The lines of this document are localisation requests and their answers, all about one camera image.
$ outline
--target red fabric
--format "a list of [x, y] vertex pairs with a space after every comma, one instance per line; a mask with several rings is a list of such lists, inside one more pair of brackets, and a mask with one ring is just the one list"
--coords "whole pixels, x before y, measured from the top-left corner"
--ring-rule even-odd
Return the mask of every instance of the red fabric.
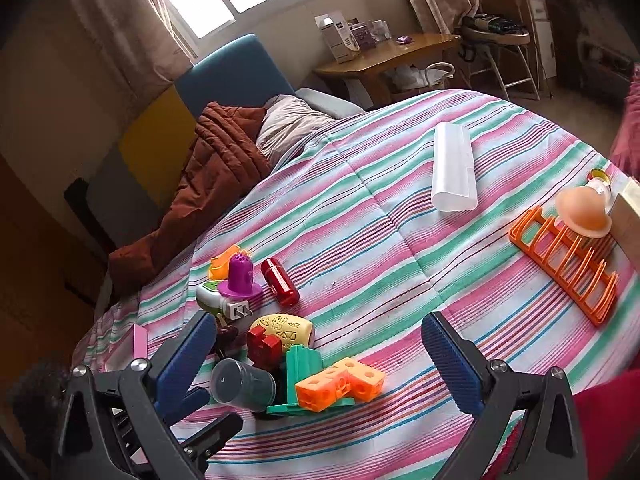
[[628, 176], [640, 180], [640, 64], [636, 64], [634, 70], [625, 113], [609, 159]]
[[[589, 480], [604, 480], [622, 459], [640, 430], [640, 370], [630, 370], [610, 383], [574, 395], [587, 452]], [[500, 455], [482, 477], [498, 478], [517, 443], [520, 424], [507, 438]]]
[[209, 103], [180, 174], [169, 211], [156, 231], [109, 255], [119, 295], [133, 294], [271, 173], [255, 145], [265, 108]]

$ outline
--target orange cube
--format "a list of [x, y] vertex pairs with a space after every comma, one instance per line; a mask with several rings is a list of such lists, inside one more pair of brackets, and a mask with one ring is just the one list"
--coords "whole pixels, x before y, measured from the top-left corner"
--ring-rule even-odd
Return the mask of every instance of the orange cube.
[[333, 368], [344, 370], [349, 375], [351, 383], [351, 397], [369, 402], [382, 392], [386, 374], [361, 362], [345, 357], [334, 363]]
[[298, 404], [312, 412], [321, 412], [349, 393], [351, 384], [346, 370], [327, 368], [296, 383]]

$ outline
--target window frame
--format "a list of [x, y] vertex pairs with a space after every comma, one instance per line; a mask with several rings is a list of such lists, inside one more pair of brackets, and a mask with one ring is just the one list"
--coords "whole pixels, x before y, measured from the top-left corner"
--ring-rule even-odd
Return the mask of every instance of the window frame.
[[202, 38], [198, 38], [191, 30], [191, 27], [182, 18], [180, 12], [175, 9], [170, 0], [164, 1], [169, 11], [173, 28], [189, 47], [194, 60], [199, 60], [208, 56], [211, 52], [222, 46], [222, 44], [228, 43], [237, 37], [242, 30], [254, 27], [271, 16], [290, 9], [305, 0], [265, 0], [243, 12], [238, 12], [230, 0], [222, 0], [231, 12], [233, 18], [213, 29]]

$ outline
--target striped bedsheet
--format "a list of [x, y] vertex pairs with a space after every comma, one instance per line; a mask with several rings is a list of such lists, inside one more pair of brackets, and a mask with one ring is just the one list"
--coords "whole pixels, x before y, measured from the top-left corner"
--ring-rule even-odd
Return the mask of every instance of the striped bedsheet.
[[[466, 126], [478, 208], [441, 214], [431, 205], [434, 127]], [[96, 368], [134, 322], [152, 354], [198, 307], [195, 287], [210, 257], [233, 243], [259, 264], [276, 256], [300, 290], [290, 313], [316, 328], [329, 365], [345, 356], [386, 372], [383, 395], [341, 415], [276, 421], [244, 418], [242, 433], [210, 460], [215, 479], [432, 478], [470, 423], [434, 370], [421, 342], [425, 314], [442, 310], [487, 358], [515, 370], [565, 368], [574, 392], [606, 381], [636, 354], [638, 277], [619, 247], [618, 304], [597, 330], [570, 298], [507, 238], [525, 209], [606, 168], [593, 148], [542, 117], [471, 91], [445, 90], [341, 120], [295, 147], [273, 174], [199, 237], [138, 298], [114, 306], [76, 349]], [[278, 311], [261, 273], [255, 315]], [[210, 356], [194, 384], [207, 386]], [[186, 438], [228, 410], [211, 402], [176, 424]]]

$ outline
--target chair seat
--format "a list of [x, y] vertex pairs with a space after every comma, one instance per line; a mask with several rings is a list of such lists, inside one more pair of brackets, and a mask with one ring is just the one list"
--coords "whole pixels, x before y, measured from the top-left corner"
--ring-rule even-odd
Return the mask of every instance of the chair seat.
[[526, 31], [519, 34], [495, 34], [494, 32], [462, 27], [460, 33], [465, 40], [484, 41], [501, 45], [524, 45], [531, 41], [529, 33]]

